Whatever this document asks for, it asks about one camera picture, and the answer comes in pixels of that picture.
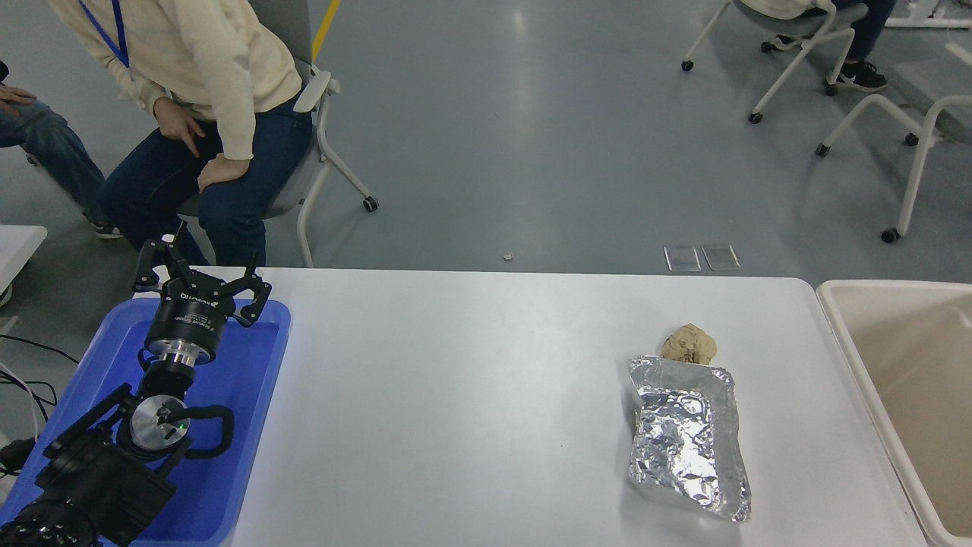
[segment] yellow line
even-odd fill
[[[330,0],[328,12],[324,15],[324,20],[321,21],[321,27],[317,29],[317,36],[314,37],[314,46],[311,50],[315,61],[317,61],[317,53],[321,50],[321,46],[324,45],[324,38],[328,35],[330,22],[334,20],[334,14],[337,13],[337,7],[340,5],[341,0]]]

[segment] cream sweater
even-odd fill
[[[85,0],[118,43],[111,0]],[[51,0],[85,49],[149,113],[172,99],[215,121],[231,160],[253,157],[256,112],[297,95],[300,76],[287,46],[257,20],[247,0],[121,0],[131,70],[101,39],[78,0]]]
[[[764,16],[777,19],[797,18],[816,5],[814,0],[743,0],[743,3]]]

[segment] hand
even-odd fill
[[[204,137],[199,123],[186,111],[169,97],[159,97],[156,104],[152,106],[152,114],[158,122],[158,129],[162,136],[172,140],[181,140],[189,147],[193,156],[199,157],[199,150],[195,147],[195,138]]]
[[[202,192],[210,184],[236,180],[246,174],[250,168],[249,160],[231,160],[219,153],[202,168],[199,173],[199,192]]]
[[[14,117],[19,116],[20,113],[13,106],[7,103],[17,102],[20,104],[33,104],[33,99],[35,98],[37,98],[37,95],[30,91],[0,86],[0,112],[6,112]]]

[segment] concrete floor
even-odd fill
[[[972,17],[953,0],[950,16]],[[326,6],[314,2],[313,13]],[[911,231],[893,225],[911,165],[905,131],[875,112],[822,160],[817,143],[861,98],[822,93],[836,54],[814,51],[764,109],[746,114],[792,54],[730,10],[678,66],[718,2],[677,0],[357,0],[346,2],[318,65],[343,84],[329,140],[371,188],[378,211],[339,175],[311,222],[320,267],[669,274],[665,245],[732,244],[731,275],[968,282],[972,147],[936,146]],[[905,15],[904,6],[899,7]],[[69,120],[107,173],[155,127],[46,2],[0,3],[8,84]],[[312,27],[317,21],[311,21]],[[972,49],[965,31],[889,29],[879,67]],[[892,98],[894,91],[886,93]],[[0,152],[0,223],[49,235],[0,317],[11,334],[81,357],[104,315],[130,296],[136,253],[96,239],[20,149]],[[301,265],[296,214],[267,222],[269,265]],[[512,253],[513,260],[503,255]],[[705,267],[695,275],[715,275]],[[73,365],[0,341],[0,360],[59,390]],[[31,433],[25,400],[0,390],[0,431]]]

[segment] black sneaker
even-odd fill
[[[90,225],[94,234],[101,239],[118,239],[122,236],[119,229],[110,222],[91,222]]]
[[[837,85],[873,93],[887,87],[887,79],[867,61],[845,62],[837,76]]]
[[[770,45],[778,52],[788,52],[793,48],[799,48],[803,44],[804,38],[800,36],[785,36],[777,34],[777,37],[770,40]]]

